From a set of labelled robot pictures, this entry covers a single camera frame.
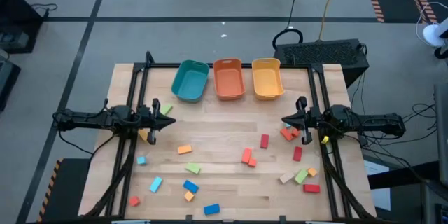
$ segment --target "yellow block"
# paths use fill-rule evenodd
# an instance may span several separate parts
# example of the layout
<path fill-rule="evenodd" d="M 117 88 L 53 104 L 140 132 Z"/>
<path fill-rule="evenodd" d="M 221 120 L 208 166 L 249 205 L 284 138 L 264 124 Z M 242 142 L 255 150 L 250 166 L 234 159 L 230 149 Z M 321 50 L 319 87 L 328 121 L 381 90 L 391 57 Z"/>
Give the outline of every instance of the yellow block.
<path fill-rule="evenodd" d="M 192 152 L 192 151 L 193 151 L 193 149 L 191 148 L 191 145 L 190 145 L 190 144 L 188 144 L 188 145 L 186 145 L 186 146 L 179 146 L 179 147 L 177 148 L 177 152 L 178 152 L 179 154 L 189 153 L 189 152 Z"/>
<path fill-rule="evenodd" d="M 190 191 L 188 191 L 188 192 L 185 194 L 185 199 L 188 200 L 189 202 L 192 201 L 194 197 L 195 197 L 195 195 L 192 194 Z"/>
<path fill-rule="evenodd" d="M 141 140 L 148 142 L 148 131 L 146 129 L 139 129 L 139 136 Z"/>
<path fill-rule="evenodd" d="M 328 136 L 324 136 L 321 143 L 326 144 L 326 143 L 328 143 L 329 140 L 330 140 L 330 138 L 328 138 Z"/>
<path fill-rule="evenodd" d="M 317 171 L 316 171 L 315 168 L 309 168 L 309 169 L 308 169 L 308 173 L 309 173 L 309 175 L 311 175 L 311 176 L 315 176 L 315 175 L 317 174 Z"/>

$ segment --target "black metal frame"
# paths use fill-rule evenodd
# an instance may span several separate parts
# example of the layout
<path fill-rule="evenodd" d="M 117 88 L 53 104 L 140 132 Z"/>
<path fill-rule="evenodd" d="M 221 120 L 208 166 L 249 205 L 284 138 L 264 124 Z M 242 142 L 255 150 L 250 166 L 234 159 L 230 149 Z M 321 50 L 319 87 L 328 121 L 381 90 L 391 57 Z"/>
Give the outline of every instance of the black metal frame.
<path fill-rule="evenodd" d="M 154 63 L 153 58 L 150 55 L 148 56 L 148 54 L 147 54 L 147 59 L 149 59 L 149 62 L 147 62 L 147 63 L 134 63 L 134 67 L 132 70 L 131 83 L 129 86 L 129 92 L 128 92 L 128 97 L 127 97 L 127 105 L 128 106 L 132 105 L 134 93 L 135 93 L 135 87 L 137 84 L 137 78 L 138 78 L 139 73 L 142 70 L 143 70 L 143 76 L 142 76 L 142 81 L 141 81 L 141 87 L 140 87 L 137 108 L 139 108 L 140 106 L 143 106 L 144 96 L 145 96 L 145 92 L 146 92 L 146 84 L 148 82 L 148 72 L 149 72 L 150 68 L 179 68 L 180 67 L 179 63 Z M 311 98 L 313 101 L 313 106 L 315 106 L 315 107 L 319 106 L 316 84 L 315 84 L 315 80 L 314 80 L 314 73 L 316 72 L 318 74 L 319 83 L 321 85 L 322 98 L 323 98 L 323 103 L 324 103 L 325 109 L 330 108 L 330 100 L 328 97 L 328 91 L 327 91 L 326 80 L 325 80 L 322 64 L 281 65 L 280 67 L 282 69 L 306 69 L 308 71 L 309 85 L 310 85 L 310 89 L 311 89 Z M 243 63 L 242 68 L 252 68 L 252 65 L 250 63 Z M 318 131 L 318 135 L 319 135 L 319 139 L 321 139 L 321 137 L 323 137 L 323 136 L 321 136 L 321 133 L 319 131 Z M 130 156 L 132 160 L 134 159 L 135 149 L 137 146 L 137 130 L 136 129 L 133 129 L 127 133 L 122 133 L 120 135 L 120 140 L 119 140 L 120 142 L 118 144 L 118 149 L 117 149 L 117 153 L 115 156 L 115 163 L 114 163 L 114 168 L 113 168 L 112 179 L 114 179 L 117 176 L 118 172 L 120 171 L 120 166 L 123 161 L 123 154 L 124 154 L 124 150 L 125 150 L 125 143 L 126 143 L 126 140 L 128 140 L 128 139 L 131 141 L 130 146 L 129 146 L 128 158 Z M 320 145 L 320 147 L 321 147 L 322 156 L 328 156 L 328 151 L 327 151 L 326 146 Z M 335 159 L 335 166 L 336 166 L 337 173 L 340 175 L 341 179 L 344 181 L 344 172 L 343 172 L 343 168 L 342 168 L 340 150 L 337 145 L 337 141 L 332 141 L 332 148 L 333 148 L 332 152 L 333 152 L 333 156 Z M 100 219 L 98 219 L 98 217 L 87 217 L 87 218 L 82 218 L 82 219 L 78 219 L 75 221 L 69 220 L 69 221 L 64 221 L 64 222 L 59 222 L 59 223 L 90 223 L 91 220 L 95 220 L 96 223 L 103 223 L 102 221 L 104 221 L 104 223 L 110 223 L 110 221 L 112 221 L 112 220 L 116 221 L 118 219 L 124 219 L 125 210 L 126 210 L 126 206 L 127 206 L 127 196 L 128 196 L 128 192 L 130 189 L 131 172 L 132 172 L 132 164 L 131 164 L 131 168 L 127 171 L 127 173 L 125 175 L 125 180 L 124 180 L 123 188 L 122 188 L 122 195 L 120 198 L 120 207 L 119 207 L 118 215 L 114 215 L 114 216 L 112 215 L 113 203 L 115 201 L 115 192 L 114 192 L 106 205 L 106 211 L 105 211 L 104 217 L 102 217 L 102 219 L 100 218 L 101 221 L 99 221 Z M 339 217 L 339 214 L 337 211 L 337 204 L 336 204 L 336 200 L 335 200 L 333 179 L 327 170 L 325 170 L 325 182 L 327 185 L 328 201 L 329 201 L 329 207 L 330 207 L 330 212 L 331 212 L 333 221 L 340 221 L 340 222 L 343 221 L 344 223 L 378 223 L 378 220 L 353 219 L 353 217 L 351 215 L 351 207 L 349 206 L 349 203 L 348 203 L 346 197 L 342 193 L 341 193 L 341 197 L 342 197 L 342 203 L 343 203 L 343 207 L 344 207 L 345 217 Z M 151 220 L 150 222 L 151 223 L 179 223 L 179 224 L 185 224 L 185 223 L 212 224 L 212 223 L 216 223 L 216 220 L 193 220 L 192 216 L 187 215 L 185 220 Z M 228 222 L 228 221 L 226 221 L 226 220 L 219 221 L 219 223 L 225 223 L 225 222 Z M 280 216 L 278 221 L 232 220 L 231 222 L 232 223 L 240 223 L 240 224 L 251 224 L 251 223 L 299 224 L 299 223 L 305 223 L 304 221 L 287 221 L 285 216 Z"/>

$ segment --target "light blue block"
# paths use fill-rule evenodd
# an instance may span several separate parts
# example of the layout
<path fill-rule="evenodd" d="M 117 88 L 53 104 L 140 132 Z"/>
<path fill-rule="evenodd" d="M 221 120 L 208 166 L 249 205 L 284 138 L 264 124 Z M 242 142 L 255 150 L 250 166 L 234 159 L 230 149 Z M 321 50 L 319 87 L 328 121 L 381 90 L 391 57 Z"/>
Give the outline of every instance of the light blue block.
<path fill-rule="evenodd" d="M 137 158 L 137 164 L 138 165 L 146 165 L 146 158 L 145 157 L 138 157 Z"/>
<path fill-rule="evenodd" d="M 160 184 L 162 183 L 162 178 L 155 177 L 153 183 L 151 184 L 151 187 L 149 190 L 153 193 L 157 192 L 157 189 L 159 189 Z"/>

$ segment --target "teal bowl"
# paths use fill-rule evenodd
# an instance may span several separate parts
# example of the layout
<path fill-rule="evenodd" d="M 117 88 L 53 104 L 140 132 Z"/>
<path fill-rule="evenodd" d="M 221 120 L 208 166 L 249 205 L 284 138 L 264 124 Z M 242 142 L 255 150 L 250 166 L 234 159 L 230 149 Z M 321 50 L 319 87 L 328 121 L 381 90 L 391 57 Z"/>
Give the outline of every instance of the teal bowl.
<path fill-rule="evenodd" d="M 209 65 L 205 63 L 194 60 L 182 62 L 174 78 L 171 91 L 183 101 L 200 101 L 209 71 Z"/>

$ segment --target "red block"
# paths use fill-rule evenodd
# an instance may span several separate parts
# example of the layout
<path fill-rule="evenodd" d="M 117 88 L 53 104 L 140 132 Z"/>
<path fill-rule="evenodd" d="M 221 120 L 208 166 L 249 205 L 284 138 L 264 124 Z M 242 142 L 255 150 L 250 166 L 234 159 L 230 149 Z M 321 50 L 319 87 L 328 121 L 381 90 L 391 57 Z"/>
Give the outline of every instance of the red block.
<path fill-rule="evenodd" d="M 251 158 L 249 160 L 249 166 L 250 167 L 255 167 L 257 165 L 257 160 L 255 158 Z"/>
<path fill-rule="evenodd" d="M 302 151 L 303 149 L 299 146 L 296 146 L 294 149 L 294 156 L 293 156 L 293 160 L 294 161 L 300 161 L 302 159 Z"/>
<path fill-rule="evenodd" d="M 280 133 L 285 137 L 286 140 L 291 141 L 293 140 L 293 135 L 291 134 L 291 132 L 289 132 L 288 129 L 283 128 Z"/>
<path fill-rule="evenodd" d="M 242 162 L 245 162 L 246 164 L 249 163 L 249 160 L 251 159 L 251 152 L 252 150 L 250 148 L 244 149 Z"/>
<path fill-rule="evenodd" d="M 321 187 L 320 185 L 303 185 L 303 191 L 306 193 L 320 193 Z"/>
<path fill-rule="evenodd" d="M 293 128 L 291 134 L 293 135 L 293 137 L 298 137 L 300 135 L 300 131 L 296 128 Z"/>
<path fill-rule="evenodd" d="M 261 148 L 267 148 L 267 144 L 269 143 L 269 135 L 262 134 L 261 135 Z"/>
<path fill-rule="evenodd" d="M 129 204 L 131 207 L 136 207 L 140 204 L 140 199 L 137 196 L 130 197 Z"/>

